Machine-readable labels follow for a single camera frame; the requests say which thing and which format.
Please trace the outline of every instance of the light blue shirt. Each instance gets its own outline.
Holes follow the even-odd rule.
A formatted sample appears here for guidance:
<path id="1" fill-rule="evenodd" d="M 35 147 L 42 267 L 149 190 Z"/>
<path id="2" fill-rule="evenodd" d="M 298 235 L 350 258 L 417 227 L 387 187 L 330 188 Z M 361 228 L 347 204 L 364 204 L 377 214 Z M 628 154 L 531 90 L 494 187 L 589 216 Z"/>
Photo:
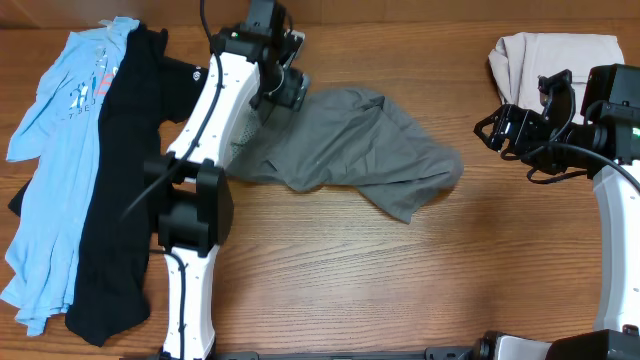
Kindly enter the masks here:
<path id="1" fill-rule="evenodd" d="M 42 76 L 35 104 L 11 137 L 8 161 L 40 157 L 5 259 L 16 275 L 0 299 L 18 307 L 27 335 L 73 303 L 78 246 L 98 172 L 98 117 L 139 21 L 116 17 L 71 33 Z"/>

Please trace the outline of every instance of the black cloth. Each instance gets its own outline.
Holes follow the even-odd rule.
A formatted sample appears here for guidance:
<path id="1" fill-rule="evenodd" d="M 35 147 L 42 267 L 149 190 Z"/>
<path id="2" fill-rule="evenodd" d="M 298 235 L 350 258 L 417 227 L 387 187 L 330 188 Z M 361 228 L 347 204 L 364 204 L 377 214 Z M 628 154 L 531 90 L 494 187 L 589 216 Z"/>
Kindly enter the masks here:
<path id="1" fill-rule="evenodd" d="M 22 198 L 24 197 L 24 193 L 27 191 L 30 183 L 31 180 L 27 181 L 27 183 L 18 190 L 18 193 L 13 197 L 13 199 L 9 201 L 9 205 L 7 206 L 12 213 L 18 216 L 22 213 Z"/>
<path id="2" fill-rule="evenodd" d="M 65 320 L 69 330 L 97 346 L 149 317 L 142 292 L 151 236 L 146 204 L 119 218 L 144 190 L 145 158 L 160 154 L 158 127 L 166 119 L 188 118 L 208 74 L 165 57 L 167 39 L 166 30 L 142 24 L 129 34 L 100 111 L 100 163 L 80 241 L 75 299 Z"/>

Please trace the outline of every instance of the wood grain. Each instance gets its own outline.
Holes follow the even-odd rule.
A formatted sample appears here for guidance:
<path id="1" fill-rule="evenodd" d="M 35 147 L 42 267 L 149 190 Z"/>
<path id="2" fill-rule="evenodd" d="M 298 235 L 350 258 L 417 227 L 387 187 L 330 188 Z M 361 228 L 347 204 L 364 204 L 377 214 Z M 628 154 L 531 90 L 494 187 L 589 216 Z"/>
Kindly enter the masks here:
<path id="1" fill-rule="evenodd" d="M 37 27 L 15 0 L 0 0 L 0 29 Z"/>
<path id="2" fill-rule="evenodd" d="M 611 0 L 281 0 L 298 24 L 366 22 L 638 19 L 640 2 Z M 151 26 L 200 25 L 198 0 L 1 0 L 12 9 L 0 25 L 35 28 L 94 27 L 102 19 L 131 16 Z M 249 0 L 208 0 L 210 24 L 246 18 Z"/>
<path id="3" fill-rule="evenodd" d="M 293 353 L 419 350 L 466 345 L 496 329 L 551 341 L 588 332 L 600 292 L 600 224 L 591 182 L 526 181 L 472 134 L 499 106 L 487 54 L 519 31 L 615 34 L 627 63 L 640 63 L 634 20 L 492 21 L 301 26 L 297 62 L 313 91 L 365 86 L 404 107 L 438 141 L 458 149 L 458 186 L 394 221 L 349 187 L 307 194 L 232 182 L 234 226 L 215 269 L 219 351 Z M 34 99 L 39 77 L 66 31 L 0 32 L 0 155 Z M 170 56 L 204 65 L 198 27 L 170 29 Z M 182 125 L 165 124 L 165 146 Z M 36 161 L 0 163 L 0 205 L 31 176 Z M 0 207 L 0 252 L 18 219 Z M 0 286 L 12 270 L 0 262 Z M 158 350 L 167 324 L 164 260 L 152 257 L 145 292 L 152 315 L 110 339 L 84 343 L 52 318 L 27 338 L 0 304 L 0 358 L 96 359 Z"/>

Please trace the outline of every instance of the gray cloth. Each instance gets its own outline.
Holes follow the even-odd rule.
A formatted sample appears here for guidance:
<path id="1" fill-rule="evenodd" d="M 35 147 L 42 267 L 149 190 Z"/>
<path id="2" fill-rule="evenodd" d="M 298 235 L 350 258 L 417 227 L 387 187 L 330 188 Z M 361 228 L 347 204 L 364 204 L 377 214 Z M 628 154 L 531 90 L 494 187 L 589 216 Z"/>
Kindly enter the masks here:
<path id="1" fill-rule="evenodd" d="M 299 192 L 354 185 L 406 223 L 462 171 L 458 152 L 436 144 L 391 100 L 354 88 L 310 95 L 298 113 L 276 107 L 227 168 L 242 180 Z"/>

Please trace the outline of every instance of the wooden table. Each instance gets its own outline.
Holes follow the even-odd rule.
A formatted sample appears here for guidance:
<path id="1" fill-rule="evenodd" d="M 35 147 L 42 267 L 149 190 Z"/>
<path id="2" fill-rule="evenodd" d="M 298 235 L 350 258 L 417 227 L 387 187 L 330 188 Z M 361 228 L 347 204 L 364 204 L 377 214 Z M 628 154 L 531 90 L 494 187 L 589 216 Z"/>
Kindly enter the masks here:
<path id="1" fill-rule="evenodd" d="M 299 28 L 297 67 L 312 89 L 365 86 L 404 107 L 440 142 L 458 149 L 458 186 L 420 209 L 410 225 L 354 189 L 296 194 L 283 186 L 232 183 L 230 239 L 215 270 L 218 350 L 263 353 L 418 350 L 468 345 L 495 329 L 539 340 L 588 332 L 600 294 L 600 224 L 591 182 L 542 186 L 472 133 L 499 101 L 487 55 L 520 31 L 618 36 L 640 64 L 634 20 L 365 24 Z M 198 27 L 169 29 L 168 55 L 206 65 Z M 0 31 L 0 151 L 32 104 L 40 76 L 67 31 Z M 164 125 L 168 144 L 181 125 Z M 0 162 L 0 252 L 18 218 L 5 204 L 36 161 Z M 0 262 L 0 286 L 13 271 Z M 0 304 L 0 358 L 112 359 L 161 346 L 167 326 L 164 260 L 152 257 L 145 292 L 152 315 L 103 348 L 69 332 L 62 316 L 27 338 Z"/>

